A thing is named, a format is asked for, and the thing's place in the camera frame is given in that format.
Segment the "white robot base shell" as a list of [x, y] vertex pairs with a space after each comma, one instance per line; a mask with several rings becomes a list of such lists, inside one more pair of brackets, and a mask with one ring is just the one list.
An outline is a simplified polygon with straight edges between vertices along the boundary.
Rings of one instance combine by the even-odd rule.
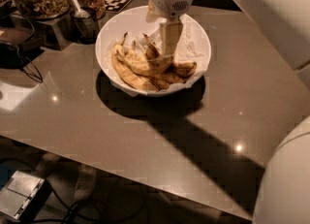
[[271, 156], [256, 200], [253, 224], [310, 224], [310, 116]]

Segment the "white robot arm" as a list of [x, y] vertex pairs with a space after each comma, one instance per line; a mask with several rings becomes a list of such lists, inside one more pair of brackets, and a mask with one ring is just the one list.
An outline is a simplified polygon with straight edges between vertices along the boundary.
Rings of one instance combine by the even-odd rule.
[[[310, 0], [233, 0], [310, 87]], [[148, 0], [156, 16], [186, 14], [193, 0]]]

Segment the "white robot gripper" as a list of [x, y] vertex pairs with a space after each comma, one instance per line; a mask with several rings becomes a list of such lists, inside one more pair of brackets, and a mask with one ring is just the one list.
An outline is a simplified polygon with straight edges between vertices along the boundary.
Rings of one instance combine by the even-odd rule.
[[[186, 14], [193, 0], [147, 0], [146, 21], [155, 22], [158, 18], [176, 18]], [[179, 18], [168, 19], [160, 24], [162, 49], [164, 54], [174, 54], [183, 30]]]

